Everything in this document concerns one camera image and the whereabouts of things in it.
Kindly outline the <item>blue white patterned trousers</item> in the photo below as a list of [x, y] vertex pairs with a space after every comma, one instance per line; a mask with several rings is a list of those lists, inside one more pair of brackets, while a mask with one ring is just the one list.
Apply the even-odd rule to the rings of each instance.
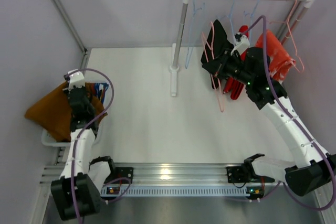
[[101, 102], [104, 103], [106, 91], [109, 88], [109, 84], [105, 82], [93, 83], [92, 94]]

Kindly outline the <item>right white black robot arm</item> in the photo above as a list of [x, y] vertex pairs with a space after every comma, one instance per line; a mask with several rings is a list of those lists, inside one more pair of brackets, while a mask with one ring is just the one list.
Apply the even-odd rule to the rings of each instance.
[[201, 59], [211, 77], [233, 78], [245, 85], [248, 98], [273, 124], [289, 148], [293, 162], [255, 154], [244, 160], [249, 179], [269, 177], [286, 183], [297, 196], [304, 196], [335, 177], [335, 155], [322, 147], [294, 111], [284, 87], [265, 69], [270, 58], [262, 48], [247, 49], [244, 60], [237, 51], [223, 49], [219, 55]]

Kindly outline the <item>light blue wire hanger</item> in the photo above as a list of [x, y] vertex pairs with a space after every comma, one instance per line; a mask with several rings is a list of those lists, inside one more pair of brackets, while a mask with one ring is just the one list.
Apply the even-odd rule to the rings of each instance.
[[196, 0], [192, 0], [192, 19], [190, 22], [190, 27], [188, 30], [188, 44], [187, 44], [187, 54], [185, 59], [185, 69], [189, 67], [190, 60], [193, 54], [194, 47], [197, 42], [198, 33], [196, 29], [196, 20], [200, 19], [201, 15], [204, 14], [205, 3], [202, 3], [200, 6], [196, 5]]

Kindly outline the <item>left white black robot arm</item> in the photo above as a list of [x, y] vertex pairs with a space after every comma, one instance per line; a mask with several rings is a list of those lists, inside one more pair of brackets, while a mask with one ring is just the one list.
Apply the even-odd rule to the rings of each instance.
[[71, 108], [70, 150], [59, 179], [51, 183], [51, 194], [61, 220], [82, 221], [100, 211], [101, 190], [115, 167], [109, 156], [91, 158], [98, 123], [86, 88], [69, 86], [67, 100]]

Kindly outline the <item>brown mustard trousers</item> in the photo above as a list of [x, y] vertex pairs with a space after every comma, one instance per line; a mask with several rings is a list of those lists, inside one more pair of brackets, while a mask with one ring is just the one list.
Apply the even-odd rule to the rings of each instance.
[[40, 125], [56, 142], [70, 142], [71, 108], [63, 89], [64, 82], [44, 96], [25, 113], [25, 118]]

